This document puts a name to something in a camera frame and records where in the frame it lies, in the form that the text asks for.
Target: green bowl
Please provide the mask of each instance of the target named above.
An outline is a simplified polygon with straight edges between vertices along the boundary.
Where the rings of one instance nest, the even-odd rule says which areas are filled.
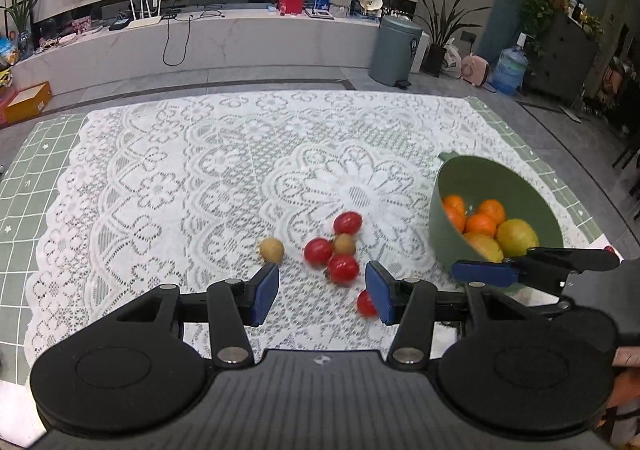
[[[429,211],[430,244],[436,259],[448,272],[458,260],[486,261],[451,224],[442,199],[456,194],[467,207],[477,207],[485,199],[498,199],[507,219],[524,219],[538,235],[540,246],[562,248],[562,232],[555,215],[542,196],[507,167],[476,156],[443,153]]]

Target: person's hand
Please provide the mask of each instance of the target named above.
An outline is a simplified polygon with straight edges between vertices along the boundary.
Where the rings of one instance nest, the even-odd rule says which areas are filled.
[[[634,398],[640,398],[640,369],[635,368],[627,369],[616,377],[607,408],[628,403]]]

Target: potted plant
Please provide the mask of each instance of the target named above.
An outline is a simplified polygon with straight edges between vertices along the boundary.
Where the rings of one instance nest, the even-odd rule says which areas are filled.
[[[600,19],[591,13],[583,11],[580,15],[580,20],[582,22],[582,30],[589,38],[595,40],[599,44],[603,34]]]
[[[544,54],[542,41],[554,20],[556,12],[565,12],[570,0],[523,0],[520,10],[522,32],[529,37],[525,43],[527,55],[532,58]]]
[[[456,0],[453,3],[453,7],[447,13],[447,0],[442,0],[442,9],[440,12],[436,9],[436,3],[431,1],[431,6],[427,4],[427,0],[421,0],[424,7],[427,9],[429,19],[425,19],[420,15],[414,15],[414,18],[418,18],[423,21],[429,32],[431,33],[431,47],[427,56],[425,56],[422,62],[422,68],[429,74],[439,77],[440,68],[442,67],[442,60],[446,52],[445,45],[451,38],[451,36],[459,29],[465,29],[470,27],[480,27],[479,24],[468,24],[461,22],[468,14],[476,11],[488,10],[491,6],[484,6],[482,8],[475,8],[474,10],[458,10],[458,4],[461,0]]]
[[[18,29],[17,45],[20,51],[20,59],[28,58],[33,54],[33,39],[31,37],[32,11],[39,0],[10,0],[8,6],[0,5],[0,8],[8,13]]]

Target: green plant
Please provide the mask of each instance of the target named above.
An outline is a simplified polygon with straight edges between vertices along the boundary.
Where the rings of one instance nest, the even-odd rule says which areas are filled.
[[[15,27],[18,32],[23,32],[29,24],[29,15],[39,0],[11,0],[8,6],[0,6],[0,9],[6,10],[11,15]]]
[[[421,17],[420,15],[415,15],[414,18],[418,18],[423,21],[429,31],[431,32],[431,40],[433,45],[444,47],[447,43],[451,35],[453,35],[459,29],[465,29],[469,27],[480,27],[479,24],[468,24],[466,22],[461,22],[464,17],[466,17],[470,13],[474,13],[476,11],[488,10],[491,6],[484,6],[482,8],[475,8],[474,10],[459,10],[456,11],[458,4],[461,0],[456,0],[453,3],[453,7],[451,11],[447,14],[447,0],[442,0],[442,9],[440,12],[436,9],[436,3],[434,0],[431,0],[431,7],[427,4],[427,0],[421,0],[424,4],[424,7],[427,9],[427,13],[429,19]]]
[[[542,39],[551,27],[556,11],[566,11],[570,0],[523,0],[520,9],[522,31],[529,35],[525,44],[527,52],[544,54]]]
[[[595,15],[583,11],[580,16],[580,20],[582,21],[582,29],[584,30],[584,32],[590,38],[593,38],[596,42],[599,42],[603,33],[600,19]]]

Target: green checkered tablecloth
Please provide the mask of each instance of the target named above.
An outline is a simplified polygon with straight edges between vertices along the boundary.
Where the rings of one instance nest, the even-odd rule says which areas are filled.
[[[481,100],[466,100],[552,189],[588,241],[600,237],[591,215],[555,171]],[[31,310],[24,283],[38,269],[34,252],[47,227],[45,213],[58,195],[56,182],[84,120],[84,114],[72,114],[38,123],[0,182],[0,380],[24,384],[29,372],[24,335]]]
[[[84,114],[37,123],[0,182],[0,380],[27,379],[24,334],[31,310],[24,283],[38,269],[35,247],[47,228],[45,213],[82,122]]]

